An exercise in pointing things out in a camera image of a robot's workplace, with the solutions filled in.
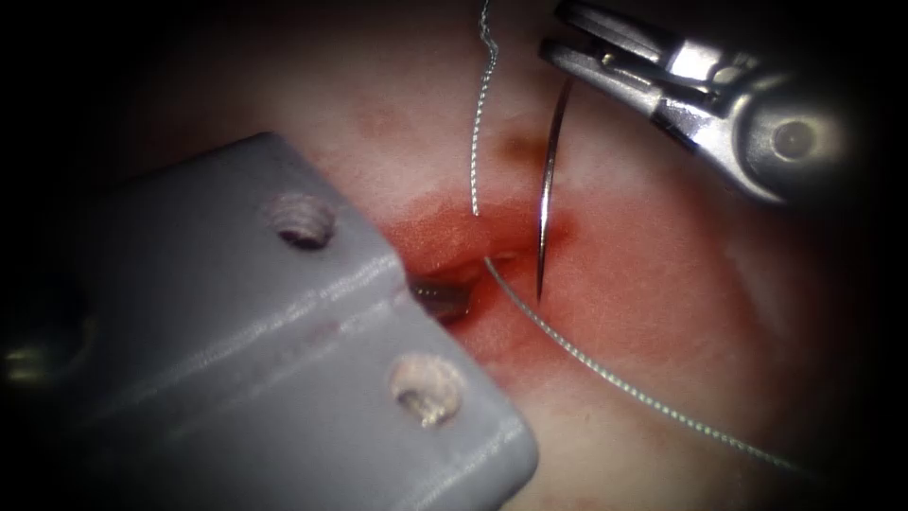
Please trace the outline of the left arm needle driver jaw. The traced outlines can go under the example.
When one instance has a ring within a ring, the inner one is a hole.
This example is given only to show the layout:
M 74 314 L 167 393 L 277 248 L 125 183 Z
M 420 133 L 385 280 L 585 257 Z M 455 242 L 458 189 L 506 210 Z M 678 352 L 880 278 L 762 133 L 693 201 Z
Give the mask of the left arm needle driver jaw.
M 470 284 L 411 275 L 408 287 L 424 311 L 441 324 L 460 321 L 470 311 L 473 290 Z

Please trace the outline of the right arm needle driver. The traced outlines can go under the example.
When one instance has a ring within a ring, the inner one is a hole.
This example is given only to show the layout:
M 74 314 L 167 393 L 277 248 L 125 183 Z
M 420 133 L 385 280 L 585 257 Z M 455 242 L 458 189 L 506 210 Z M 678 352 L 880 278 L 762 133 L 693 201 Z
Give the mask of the right arm needle driver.
M 853 171 L 853 90 L 824 74 L 726 65 L 665 88 L 651 119 L 763 203 L 824 202 Z

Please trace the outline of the right arm needle driver jaw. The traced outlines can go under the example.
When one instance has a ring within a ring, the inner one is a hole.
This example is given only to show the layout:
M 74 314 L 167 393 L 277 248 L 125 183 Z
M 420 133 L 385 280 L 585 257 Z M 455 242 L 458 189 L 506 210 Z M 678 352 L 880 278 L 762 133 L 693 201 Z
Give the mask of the right arm needle driver jaw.
M 540 57 L 649 119 L 716 115 L 711 80 L 718 48 L 709 44 L 677 37 L 595 38 L 580 48 L 547 39 Z
M 600 47 L 631 55 L 633 67 L 646 77 L 736 79 L 754 68 L 750 54 L 684 38 L 589 1 L 562 1 L 555 16 L 591 36 Z

